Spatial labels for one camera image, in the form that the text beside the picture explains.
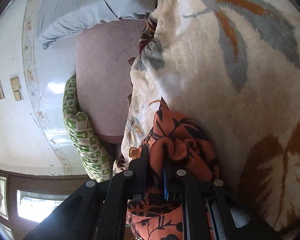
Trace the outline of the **light blue ruffled pillow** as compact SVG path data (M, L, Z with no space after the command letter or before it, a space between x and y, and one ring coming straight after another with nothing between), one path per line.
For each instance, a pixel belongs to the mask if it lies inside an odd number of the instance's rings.
M100 23L144 19L156 6L157 0L42 0L37 39L47 49L60 39Z

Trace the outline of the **wall switch plate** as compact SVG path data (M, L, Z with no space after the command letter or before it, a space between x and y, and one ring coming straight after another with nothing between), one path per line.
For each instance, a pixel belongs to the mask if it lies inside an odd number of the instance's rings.
M11 89L14 95L15 101L23 100L22 92L21 92L21 83L19 77L12 77L10 79Z

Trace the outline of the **green white patterned pillow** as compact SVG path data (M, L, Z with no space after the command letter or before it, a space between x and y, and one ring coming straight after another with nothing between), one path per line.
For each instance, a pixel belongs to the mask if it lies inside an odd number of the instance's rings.
M109 155L93 132L88 116L79 110L76 75L68 79L63 95L63 121L89 178L99 182L110 180Z

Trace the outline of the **mauve bed sheet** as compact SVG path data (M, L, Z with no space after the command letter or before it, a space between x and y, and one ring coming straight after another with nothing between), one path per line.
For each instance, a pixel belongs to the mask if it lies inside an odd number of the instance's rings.
M139 52L144 20L120 20L85 29L77 39L76 80L80 111L102 142L121 143L132 92L129 59Z

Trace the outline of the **cream leaf-pattern fleece blanket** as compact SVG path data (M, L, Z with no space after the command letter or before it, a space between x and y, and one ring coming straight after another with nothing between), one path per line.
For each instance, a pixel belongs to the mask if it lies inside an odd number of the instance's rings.
M207 133L227 183L276 231L300 221L300 7L295 0L158 0L139 40L121 152L159 100Z

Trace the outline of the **wooden framed window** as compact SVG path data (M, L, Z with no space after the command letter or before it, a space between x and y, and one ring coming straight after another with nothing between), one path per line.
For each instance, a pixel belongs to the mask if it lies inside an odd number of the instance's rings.
M0 170L0 238L23 239L87 179Z

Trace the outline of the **orange floral garment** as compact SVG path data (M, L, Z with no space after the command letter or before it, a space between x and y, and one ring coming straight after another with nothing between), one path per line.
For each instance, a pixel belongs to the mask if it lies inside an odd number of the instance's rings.
M219 161L204 130L186 116L161 108L154 115L153 128L133 153L148 154L146 194L130 200L126 223L141 239L182 239L183 208L178 200L164 199L164 161L200 181L219 177Z

